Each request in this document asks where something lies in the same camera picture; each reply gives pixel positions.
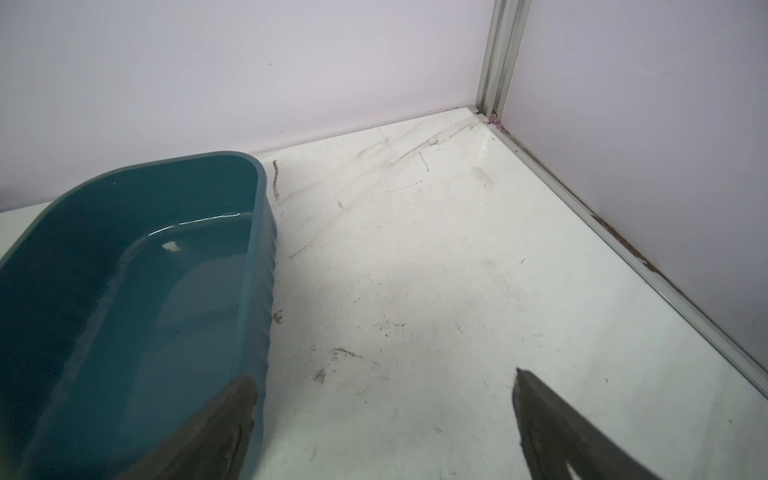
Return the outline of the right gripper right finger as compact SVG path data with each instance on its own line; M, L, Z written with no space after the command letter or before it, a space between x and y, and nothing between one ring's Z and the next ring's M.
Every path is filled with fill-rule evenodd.
M533 479L657 477L529 370L516 370L512 405Z

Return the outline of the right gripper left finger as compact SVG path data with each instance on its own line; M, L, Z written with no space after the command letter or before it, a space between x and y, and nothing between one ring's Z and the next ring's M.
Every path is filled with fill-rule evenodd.
M237 479L254 428L258 400L252 377L225 385L120 479Z

